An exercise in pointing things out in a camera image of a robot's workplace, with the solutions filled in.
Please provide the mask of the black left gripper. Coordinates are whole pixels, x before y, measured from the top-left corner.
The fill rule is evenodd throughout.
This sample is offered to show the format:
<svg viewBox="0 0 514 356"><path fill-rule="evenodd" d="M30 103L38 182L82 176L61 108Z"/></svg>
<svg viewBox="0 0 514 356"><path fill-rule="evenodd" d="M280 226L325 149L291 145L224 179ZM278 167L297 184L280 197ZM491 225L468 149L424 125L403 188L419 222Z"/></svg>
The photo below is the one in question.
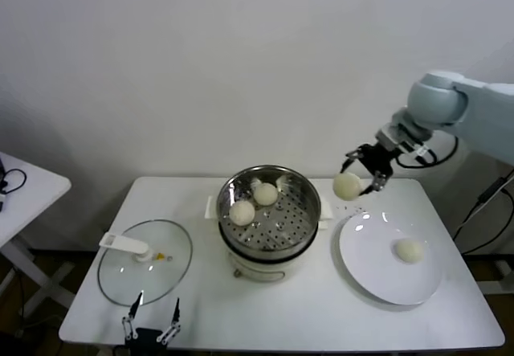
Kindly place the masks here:
<svg viewBox="0 0 514 356"><path fill-rule="evenodd" d="M181 331L180 325L180 299L176 301L171 323L162 333L158 329L133 328L133 320L139 309L144 292L141 291L130 306L128 315L122 318L124 331L124 347L130 355L159 355L161 343L169 343Z"/></svg>

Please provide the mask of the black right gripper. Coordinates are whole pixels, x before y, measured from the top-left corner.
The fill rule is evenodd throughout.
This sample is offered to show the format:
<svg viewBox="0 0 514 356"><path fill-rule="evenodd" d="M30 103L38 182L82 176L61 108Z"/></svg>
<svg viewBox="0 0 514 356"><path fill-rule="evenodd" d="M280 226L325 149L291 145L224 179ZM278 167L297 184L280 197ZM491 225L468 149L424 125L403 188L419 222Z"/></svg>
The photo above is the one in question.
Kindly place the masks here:
<svg viewBox="0 0 514 356"><path fill-rule="evenodd" d="M355 161L359 162L373 175L372 182L361 191L360 196L381 191L394 171L391 162L397 157L397 150L388 150L380 143L364 144L348 152L341 166L344 173Z"/></svg>

